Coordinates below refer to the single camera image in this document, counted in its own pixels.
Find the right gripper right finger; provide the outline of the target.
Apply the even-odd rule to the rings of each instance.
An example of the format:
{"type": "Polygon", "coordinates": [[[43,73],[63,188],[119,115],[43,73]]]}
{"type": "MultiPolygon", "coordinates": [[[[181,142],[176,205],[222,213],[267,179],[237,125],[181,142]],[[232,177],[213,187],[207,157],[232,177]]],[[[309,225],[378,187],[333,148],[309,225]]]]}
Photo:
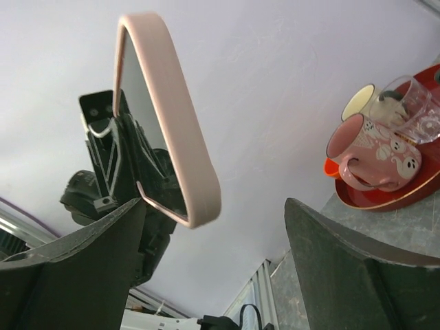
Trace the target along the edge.
{"type": "Polygon", "coordinates": [[[438,329],[439,259],[382,243],[303,202],[285,226],[311,329],[438,329]]]}

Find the pink case smartphone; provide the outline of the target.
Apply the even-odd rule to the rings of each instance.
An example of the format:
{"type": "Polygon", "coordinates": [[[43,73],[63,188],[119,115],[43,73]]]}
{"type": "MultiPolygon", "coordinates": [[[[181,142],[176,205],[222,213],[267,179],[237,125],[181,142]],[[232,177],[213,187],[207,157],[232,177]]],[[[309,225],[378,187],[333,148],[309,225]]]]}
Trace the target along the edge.
{"type": "Polygon", "coordinates": [[[152,148],[166,149],[178,190],[145,192],[146,203],[172,220],[197,228],[221,212],[221,189],[186,85],[173,40],[154,12],[118,22],[113,114],[130,114],[152,148]]]}

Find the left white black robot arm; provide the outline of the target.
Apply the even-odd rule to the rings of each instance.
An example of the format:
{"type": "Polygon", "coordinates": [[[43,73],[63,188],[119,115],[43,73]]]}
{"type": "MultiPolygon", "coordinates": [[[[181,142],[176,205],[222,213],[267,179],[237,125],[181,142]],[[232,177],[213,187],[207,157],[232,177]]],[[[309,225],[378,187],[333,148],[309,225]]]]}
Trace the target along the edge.
{"type": "MultiPolygon", "coordinates": [[[[80,170],[69,181],[60,202],[77,224],[88,226],[116,209],[111,198],[102,198],[102,185],[94,171],[80,170]]],[[[143,283],[153,273],[168,247],[176,223],[149,208],[140,242],[140,262],[135,281],[143,283]]],[[[141,289],[127,298],[122,329],[275,329],[278,324],[269,284],[268,264],[263,263],[224,316],[189,318],[159,304],[141,289]]]]}

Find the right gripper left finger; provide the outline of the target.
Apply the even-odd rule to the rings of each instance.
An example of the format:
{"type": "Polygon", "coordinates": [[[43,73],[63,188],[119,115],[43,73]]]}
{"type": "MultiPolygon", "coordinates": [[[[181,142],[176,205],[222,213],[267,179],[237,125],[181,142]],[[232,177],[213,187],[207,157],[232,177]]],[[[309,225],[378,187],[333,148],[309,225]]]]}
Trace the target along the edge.
{"type": "Polygon", "coordinates": [[[146,207],[101,220],[1,262],[2,329],[119,329],[146,207]]]}

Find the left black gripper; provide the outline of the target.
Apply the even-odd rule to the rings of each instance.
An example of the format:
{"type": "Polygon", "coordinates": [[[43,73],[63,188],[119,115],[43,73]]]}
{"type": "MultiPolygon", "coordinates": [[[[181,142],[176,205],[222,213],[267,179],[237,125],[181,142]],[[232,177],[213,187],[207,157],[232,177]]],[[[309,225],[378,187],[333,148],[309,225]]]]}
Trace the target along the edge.
{"type": "MultiPolygon", "coordinates": [[[[152,148],[132,115],[122,114],[120,119],[128,137],[135,179],[130,163],[122,159],[127,153],[121,150],[117,122],[111,118],[108,127],[113,139],[98,139],[89,134],[86,145],[93,170],[75,173],[60,198],[72,219],[82,226],[88,226],[138,197],[135,181],[141,183],[146,193],[179,189],[169,152],[164,148],[152,148]]],[[[146,208],[133,285],[141,285],[151,279],[175,226],[176,223],[166,215],[151,206],[146,208]]]]}

